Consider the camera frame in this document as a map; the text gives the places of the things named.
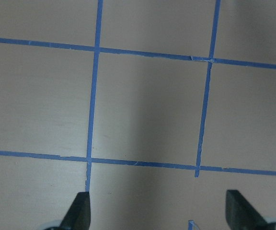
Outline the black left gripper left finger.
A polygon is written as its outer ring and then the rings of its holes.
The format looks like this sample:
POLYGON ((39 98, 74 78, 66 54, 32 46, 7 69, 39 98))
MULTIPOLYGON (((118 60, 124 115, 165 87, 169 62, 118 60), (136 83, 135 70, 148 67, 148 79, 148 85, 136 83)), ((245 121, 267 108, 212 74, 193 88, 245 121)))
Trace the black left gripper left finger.
POLYGON ((88 230, 90 225, 90 193, 79 192, 60 223, 59 228, 63 230, 88 230))

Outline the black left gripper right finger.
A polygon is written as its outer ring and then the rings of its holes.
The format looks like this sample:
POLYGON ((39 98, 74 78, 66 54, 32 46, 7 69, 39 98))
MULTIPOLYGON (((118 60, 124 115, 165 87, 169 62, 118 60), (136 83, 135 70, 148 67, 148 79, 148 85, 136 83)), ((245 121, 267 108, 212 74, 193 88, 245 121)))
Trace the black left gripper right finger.
POLYGON ((238 190, 226 191, 225 218, 231 230, 261 230, 266 220, 238 190))

